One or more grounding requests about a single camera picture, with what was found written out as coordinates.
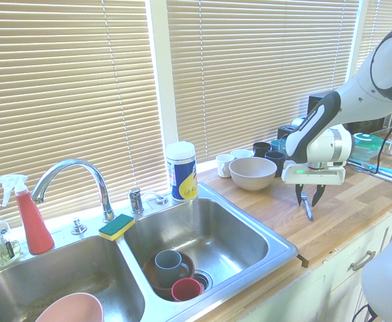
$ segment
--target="white cabinet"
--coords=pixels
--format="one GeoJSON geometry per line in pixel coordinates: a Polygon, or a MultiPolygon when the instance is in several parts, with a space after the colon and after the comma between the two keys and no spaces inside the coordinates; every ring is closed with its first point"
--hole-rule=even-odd
{"type": "MultiPolygon", "coordinates": [[[[324,307],[320,311],[325,313],[318,315],[318,322],[352,321],[356,312],[366,305],[361,288],[362,267],[386,247],[391,237],[392,210],[327,258],[331,293],[322,303],[324,307]]],[[[365,309],[355,321],[366,321],[366,314],[365,309]]]]}
{"type": "MultiPolygon", "coordinates": [[[[361,269],[392,238],[392,210],[243,317],[242,322],[351,322],[366,304],[361,269]]],[[[366,321],[364,310],[356,322],[366,321]]]]}

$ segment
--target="window blinds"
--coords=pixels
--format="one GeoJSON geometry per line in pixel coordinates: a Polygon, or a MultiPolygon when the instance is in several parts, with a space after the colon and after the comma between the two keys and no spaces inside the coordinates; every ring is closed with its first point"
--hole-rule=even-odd
{"type": "Polygon", "coordinates": [[[168,0],[180,140],[198,162],[275,138],[346,78],[358,0],[168,0]]]}
{"type": "Polygon", "coordinates": [[[392,0],[368,0],[363,34],[357,51],[356,69],[392,30],[392,0]]]}
{"type": "MultiPolygon", "coordinates": [[[[0,176],[26,174],[32,190],[67,158],[94,164],[113,203],[135,184],[167,188],[144,0],[0,1],[0,176]]],[[[88,171],[72,167],[40,210],[99,200],[88,171]]],[[[0,216],[21,224],[14,197],[0,216]]]]}

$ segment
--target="trigger sprayer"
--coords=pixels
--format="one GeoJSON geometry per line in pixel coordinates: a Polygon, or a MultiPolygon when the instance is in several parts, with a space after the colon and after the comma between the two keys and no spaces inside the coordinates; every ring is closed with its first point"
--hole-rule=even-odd
{"type": "Polygon", "coordinates": [[[19,207],[21,220],[26,233],[27,246],[33,255],[41,254],[54,246],[53,238],[47,230],[40,210],[32,201],[29,189],[25,185],[27,176],[22,174],[7,174],[0,176],[3,187],[3,202],[6,206],[14,190],[17,206],[19,207]]]}
{"type": "Polygon", "coordinates": [[[8,200],[13,189],[16,196],[17,193],[24,193],[25,191],[29,192],[29,189],[27,189],[24,184],[26,180],[27,176],[23,174],[7,174],[5,176],[0,176],[0,183],[3,187],[2,207],[5,207],[8,204],[8,200]]]}

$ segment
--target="sponge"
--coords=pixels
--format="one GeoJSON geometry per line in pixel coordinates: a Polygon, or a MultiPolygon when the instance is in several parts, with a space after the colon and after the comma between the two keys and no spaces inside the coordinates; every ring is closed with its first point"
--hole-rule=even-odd
{"type": "Polygon", "coordinates": [[[123,235],[131,226],[135,225],[134,218],[121,214],[110,223],[99,229],[99,236],[112,242],[123,235]]]}

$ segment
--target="red cup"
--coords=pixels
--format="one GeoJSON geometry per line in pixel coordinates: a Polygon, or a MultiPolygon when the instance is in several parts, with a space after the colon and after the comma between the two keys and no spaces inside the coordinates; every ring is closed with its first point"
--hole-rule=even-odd
{"type": "Polygon", "coordinates": [[[172,296],[175,301],[188,301],[202,294],[202,285],[194,278],[185,277],[176,281],[172,286],[172,296]]]}

